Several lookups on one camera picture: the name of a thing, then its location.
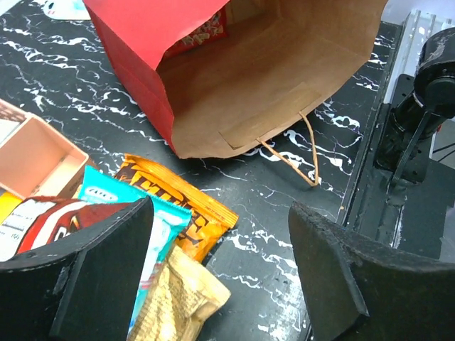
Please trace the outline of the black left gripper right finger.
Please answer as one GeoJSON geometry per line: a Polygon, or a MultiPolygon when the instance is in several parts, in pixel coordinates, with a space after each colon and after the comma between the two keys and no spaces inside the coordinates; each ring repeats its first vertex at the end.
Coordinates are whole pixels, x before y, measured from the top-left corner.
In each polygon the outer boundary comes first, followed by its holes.
{"type": "Polygon", "coordinates": [[[454,265],[393,249],[294,202],[289,233],[316,340],[453,340],[454,265]]]}

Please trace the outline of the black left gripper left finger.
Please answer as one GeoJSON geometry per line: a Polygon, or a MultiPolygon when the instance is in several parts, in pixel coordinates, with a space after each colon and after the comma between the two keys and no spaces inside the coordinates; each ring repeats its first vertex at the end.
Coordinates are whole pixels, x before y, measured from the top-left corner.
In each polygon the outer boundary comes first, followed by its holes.
{"type": "Polygon", "coordinates": [[[141,198],[90,227],[1,260],[2,340],[125,340],[154,221],[141,198]]]}

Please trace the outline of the gold snack packet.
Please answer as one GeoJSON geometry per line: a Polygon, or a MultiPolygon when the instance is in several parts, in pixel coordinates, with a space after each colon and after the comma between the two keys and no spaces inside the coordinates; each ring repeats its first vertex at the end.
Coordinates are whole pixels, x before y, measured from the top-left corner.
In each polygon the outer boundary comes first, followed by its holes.
{"type": "Polygon", "coordinates": [[[170,251],[128,340],[196,340],[230,291],[179,246],[170,251]]]}

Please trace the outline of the teal white snack packet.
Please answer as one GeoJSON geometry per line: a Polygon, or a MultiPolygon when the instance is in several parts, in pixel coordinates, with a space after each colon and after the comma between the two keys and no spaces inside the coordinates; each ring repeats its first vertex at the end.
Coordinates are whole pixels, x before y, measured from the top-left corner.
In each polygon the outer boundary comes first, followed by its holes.
{"type": "Polygon", "coordinates": [[[153,203],[154,221],[129,324],[130,330],[139,317],[154,277],[161,269],[161,265],[177,236],[188,226],[192,214],[189,209],[179,207],[109,175],[100,173],[92,166],[85,167],[82,187],[78,194],[79,199],[92,204],[110,204],[134,202],[144,197],[150,198],[153,203]]]}

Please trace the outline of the yellow candy packet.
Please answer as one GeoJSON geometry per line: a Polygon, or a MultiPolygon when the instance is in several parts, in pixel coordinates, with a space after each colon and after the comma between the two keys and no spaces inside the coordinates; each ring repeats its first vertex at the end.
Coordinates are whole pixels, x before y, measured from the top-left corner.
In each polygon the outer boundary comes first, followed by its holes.
{"type": "Polygon", "coordinates": [[[0,196],[0,224],[13,212],[23,200],[9,192],[0,196]]]}

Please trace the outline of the orange snack packet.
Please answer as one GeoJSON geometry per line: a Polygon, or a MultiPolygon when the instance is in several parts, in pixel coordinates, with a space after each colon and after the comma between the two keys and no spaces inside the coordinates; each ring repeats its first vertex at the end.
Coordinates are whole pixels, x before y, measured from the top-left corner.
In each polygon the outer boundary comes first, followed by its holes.
{"type": "Polygon", "coordinates": [[[202,262],[238,221],[232,210],[155,161],[126,153],[116,179],[191,211],[176,243],[196,261],[202,262]]]}

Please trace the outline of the red brown paper bag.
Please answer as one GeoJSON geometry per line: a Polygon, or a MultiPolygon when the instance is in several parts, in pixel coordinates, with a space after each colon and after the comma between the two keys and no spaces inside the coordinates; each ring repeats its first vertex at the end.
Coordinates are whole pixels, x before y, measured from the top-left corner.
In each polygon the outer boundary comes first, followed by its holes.
{"type": "Polygon", "coordinates": [[[370,58],[384,1],[86,1],[115,74],[173,152],[231,158],[304,119],[370,58]],[[226,38],[164,53],[225,7],[226,38]]]}

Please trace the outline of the small red snack packet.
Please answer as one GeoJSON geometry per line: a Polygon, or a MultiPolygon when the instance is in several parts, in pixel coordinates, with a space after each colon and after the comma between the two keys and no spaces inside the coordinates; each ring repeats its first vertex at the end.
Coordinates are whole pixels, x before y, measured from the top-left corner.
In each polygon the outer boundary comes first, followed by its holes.
{"type": "Polygon", "coordinates": [[[226,27],[227,14],[225,7],[223,7],[203,25],[174,43],[164,53],[163,59],[169,59],[202,45],[207,45],[221,38],[226,38],[228,36],[226,27]]]}

